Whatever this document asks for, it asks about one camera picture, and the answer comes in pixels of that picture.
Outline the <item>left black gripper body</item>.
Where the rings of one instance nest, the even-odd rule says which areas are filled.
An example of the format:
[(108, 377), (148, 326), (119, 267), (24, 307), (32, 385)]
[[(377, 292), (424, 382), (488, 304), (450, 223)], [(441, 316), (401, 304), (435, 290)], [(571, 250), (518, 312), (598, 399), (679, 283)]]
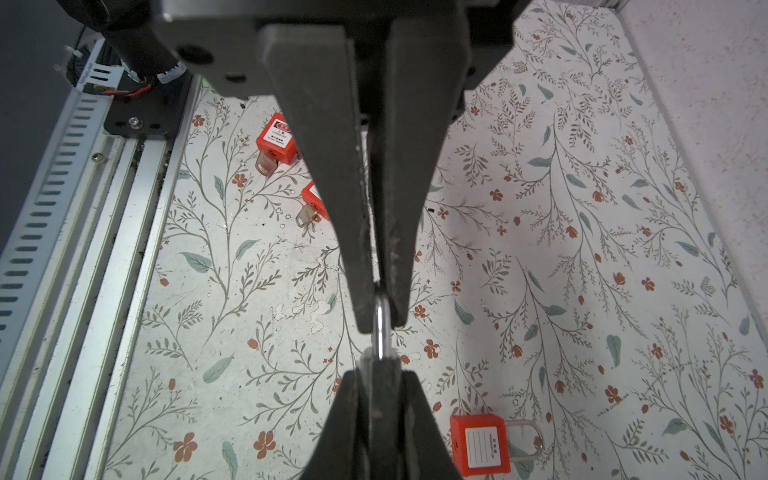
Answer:
[(270, 24), (337, 25), (354, 43), (359, 106), (382, 98), (384, 44), (398, 19), (445, 14), (452, 1), (155, 1), (160, 41), (223, 96), (246, 99), (273, 89), (257, 61), (258, 32)]

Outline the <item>black padlock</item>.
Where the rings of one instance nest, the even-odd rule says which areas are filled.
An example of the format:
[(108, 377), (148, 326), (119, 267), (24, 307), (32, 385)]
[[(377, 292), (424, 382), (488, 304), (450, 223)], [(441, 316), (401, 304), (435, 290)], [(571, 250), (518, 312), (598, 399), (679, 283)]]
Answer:
[(398, 479), (400, 367), (392, 347), (391, 301), (376, 287), (371, 351), (363, 362), (367, 397), (366, 450), (370, 479)]

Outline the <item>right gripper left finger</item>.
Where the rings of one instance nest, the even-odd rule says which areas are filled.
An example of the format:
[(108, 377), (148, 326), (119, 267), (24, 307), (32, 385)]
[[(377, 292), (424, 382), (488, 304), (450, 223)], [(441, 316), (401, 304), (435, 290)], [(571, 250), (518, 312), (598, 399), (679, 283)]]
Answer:
[(368, 398), (359, 369), (342, 377), (300, 479), (368, 479)]

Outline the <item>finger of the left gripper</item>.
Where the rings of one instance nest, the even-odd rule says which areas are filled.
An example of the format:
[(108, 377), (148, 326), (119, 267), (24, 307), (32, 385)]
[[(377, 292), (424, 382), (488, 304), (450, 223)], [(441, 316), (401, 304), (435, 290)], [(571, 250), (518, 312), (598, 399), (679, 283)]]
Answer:
[(337, 25), (270, 24), (257, 57), (337, 236), (357, 328), (369, 334), (375, 288), (352, 43)]
[(395, 327), (408, 319), (421, 212), (470, 62), (463, 17), (402, 18), (390, 25), (383, 98), (368, 147), (380, 281)]

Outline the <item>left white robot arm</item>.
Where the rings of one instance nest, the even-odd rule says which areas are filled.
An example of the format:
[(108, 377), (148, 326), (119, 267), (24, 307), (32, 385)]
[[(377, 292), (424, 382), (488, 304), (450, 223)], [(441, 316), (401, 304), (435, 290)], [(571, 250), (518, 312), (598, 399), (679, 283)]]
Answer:
[(523, 1), (65, 1), (127, 68), (271, 95), (338, 239), (358, 330), (408, 319), (421, 211), (449, 126), (513, 47)]

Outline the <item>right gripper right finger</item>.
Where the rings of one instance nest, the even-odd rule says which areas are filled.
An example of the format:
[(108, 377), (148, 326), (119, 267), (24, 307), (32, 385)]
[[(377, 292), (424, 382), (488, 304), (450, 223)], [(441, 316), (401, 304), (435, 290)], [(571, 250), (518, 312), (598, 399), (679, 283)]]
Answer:
[(415, 372), (401, 375), (400, 479), (461, 479)]

